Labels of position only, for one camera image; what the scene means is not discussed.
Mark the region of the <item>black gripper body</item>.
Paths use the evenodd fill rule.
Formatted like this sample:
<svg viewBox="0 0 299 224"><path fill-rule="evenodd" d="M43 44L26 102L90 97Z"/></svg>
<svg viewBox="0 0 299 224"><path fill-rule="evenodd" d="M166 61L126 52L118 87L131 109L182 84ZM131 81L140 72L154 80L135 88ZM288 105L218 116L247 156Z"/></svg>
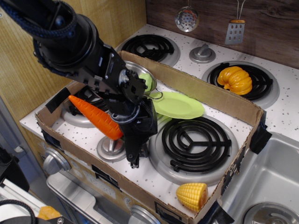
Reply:
<svg viewBox="0 0 299 224"><path fill-rule="evenodd" d="M157 134L157 115L153 101L142 98L138 104L127 100L109 100L110 116L116 122L124 136L128 161L137 161L142 146L149 137Z"/></svg>

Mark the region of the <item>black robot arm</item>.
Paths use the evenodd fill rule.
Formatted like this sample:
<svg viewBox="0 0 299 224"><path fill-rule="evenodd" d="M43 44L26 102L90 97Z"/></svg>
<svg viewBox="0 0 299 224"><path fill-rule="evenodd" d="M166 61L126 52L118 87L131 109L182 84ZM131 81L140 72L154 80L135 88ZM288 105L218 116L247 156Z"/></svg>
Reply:
<svg viewBox="0 0 299 224"><path fill-rule="evenodd" d="M139 166L149 137L157 133L148 85L100 38L93 22L59 0L3 0L1 8L33 38L38 62L52 73L85 84L108 107L69 96L75 107L112 140L123 139L127 160Z"/></svg>

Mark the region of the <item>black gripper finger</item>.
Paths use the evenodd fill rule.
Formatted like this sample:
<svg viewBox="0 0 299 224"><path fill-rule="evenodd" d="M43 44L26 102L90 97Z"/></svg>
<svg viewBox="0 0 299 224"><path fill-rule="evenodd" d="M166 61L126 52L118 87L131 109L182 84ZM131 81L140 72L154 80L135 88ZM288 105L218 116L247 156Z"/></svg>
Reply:
<svg viewBox="0 0 299 224"><path fill-rule="evenodd" d="M129 153L129 162L131 168L139 168L139 153Z"/></svg>
<svg viewBox="0 0 299 224"><path fill-rule="evenodd" d="M140 152L139 152L140 157L147 158L149 156L148 146L149 146L148 141L146 141L142 144L142 147L141 147Z"/></svg>

